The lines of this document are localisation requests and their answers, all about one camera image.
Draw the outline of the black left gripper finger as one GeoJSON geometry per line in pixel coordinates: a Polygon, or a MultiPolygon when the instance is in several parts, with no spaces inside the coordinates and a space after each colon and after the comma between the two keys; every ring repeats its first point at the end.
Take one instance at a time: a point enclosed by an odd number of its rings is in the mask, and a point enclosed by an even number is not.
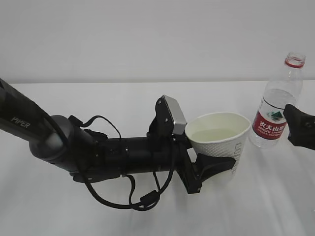
{"type": "Polygon", "coordinates": [[[196,176],[204,182],[217,174],[231,170],[235,162],[236,160],[231,157],[213,157],[199,153],[194,162],[196,176]]]}
{"type": "Polygon", "coordinates": [[[197,154],[196,154],[194,148],[192,147],[190,140],[187,137],[184,140],[184,146],[185,146],[185,149],[186,149],[186,151],[190,157],[197,157],[197,154]]]}

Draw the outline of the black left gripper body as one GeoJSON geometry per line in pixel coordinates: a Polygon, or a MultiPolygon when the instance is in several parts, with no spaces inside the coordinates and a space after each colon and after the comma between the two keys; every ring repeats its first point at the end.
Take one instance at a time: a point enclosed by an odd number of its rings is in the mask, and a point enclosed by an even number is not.
{"type": "Polygon", "coordinates": [[[185,137],[181,135],[173,142],[151,142],[147,137],[115,138],[101,142],[98,153],[102,159],[100,179],[104,181],[123,174],[169,171],[174,158],[174,170],[187,193],[199,193],[202,183],[196,176],[196,167],[185,149],[184,140],[185,137]]]}

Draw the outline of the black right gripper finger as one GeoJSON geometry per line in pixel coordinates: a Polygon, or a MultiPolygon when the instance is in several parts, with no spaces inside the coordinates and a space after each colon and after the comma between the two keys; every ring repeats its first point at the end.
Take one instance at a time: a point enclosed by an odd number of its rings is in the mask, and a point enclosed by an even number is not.
{"type": "Polygon", "coordinates": [[[284,117],[289,127],[289,137],[311,137],[315,135],[315,117],[297,109],[292,104],[287,104],[284,117]]]}
{"type": "Polygon", "coordinates": [[[290,133],[288,140],[295,147],[303,147],[307,149],[315,148],[315,136],[314,135],[298,135],[290,133]]]}

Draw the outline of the black Piper left robot arm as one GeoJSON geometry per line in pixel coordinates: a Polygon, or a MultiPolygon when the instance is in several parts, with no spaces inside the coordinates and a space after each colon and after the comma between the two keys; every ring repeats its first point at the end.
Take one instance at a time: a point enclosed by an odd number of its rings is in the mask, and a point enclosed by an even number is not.
{"type": "Polygon", "coordinates": [[[0,83],[0,128],[29,143],[33,156],[66,170],[76,182],[88,184],[129,174],[177,172],[189,194],[202,182],[231,170],[230,154],[198,154],[191,162],[191,142],[177,100],[160,97],[145,137],[108,138],[89,129],[91,122],[74,116],[50,116],[5,81],[0,83]]]}

